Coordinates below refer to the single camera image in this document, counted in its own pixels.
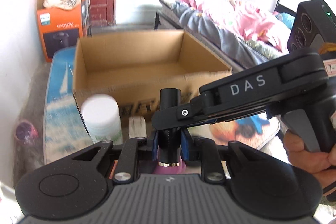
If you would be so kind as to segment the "person's right hand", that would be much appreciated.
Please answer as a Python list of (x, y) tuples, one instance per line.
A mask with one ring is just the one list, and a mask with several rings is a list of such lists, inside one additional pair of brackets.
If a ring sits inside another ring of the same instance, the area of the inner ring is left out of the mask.
[(289, 162), (298, 168), (311, 173), (323, 188), (335, 182), (335, 145), (329, 153), (309, 152), (303, 140), (290, 130), (284, 135), (284, 148)]

